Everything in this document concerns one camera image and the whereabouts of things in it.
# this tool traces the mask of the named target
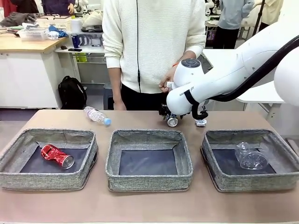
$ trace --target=metal can lid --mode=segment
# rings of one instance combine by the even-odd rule
[[[69,169],[74,165],[74,163],[75,163],[74,157],[69,155],[64,159],[64,162],[62,163],[62,168]]]
[[[169,118],[167,120],[167,125],[169,127],[175,127],[175,126],[177,126],[178,125],[178,119],[177,118]]]

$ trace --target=person in light blue shirt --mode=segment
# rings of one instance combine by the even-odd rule
[[[234,49],[242,19],[251,12],[254,0],[220,0],[221,16],[214,38],[214,49]]]

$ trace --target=black pants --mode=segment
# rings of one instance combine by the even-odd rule
[[[260,32],[261,30],[265,29],[268,26],[269,26],[268,24],[262,22],[258,31]]]
[[[139,93],[122,85],[121,98],[128,111],[159,111],[166,104],[167,93]]]
[[[239,29],[222,29],[217,27],[213,48],[214,49],[235,49]]]

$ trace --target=red clothing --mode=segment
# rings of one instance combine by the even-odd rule
[[[10,13],[17,11],[17,6],[13,5],[10,0],[2,0],[4,8],[4,17],[8,17]]]

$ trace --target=knit sweater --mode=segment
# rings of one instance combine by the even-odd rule
[[[141,92],[160,93],[158,85],[173,64],[189,50],[198,57],[205,46],[205,1],[137,1],[105,1],[102,26],[107,67],[121,68],[121,82],[139,91],[139,63]]]

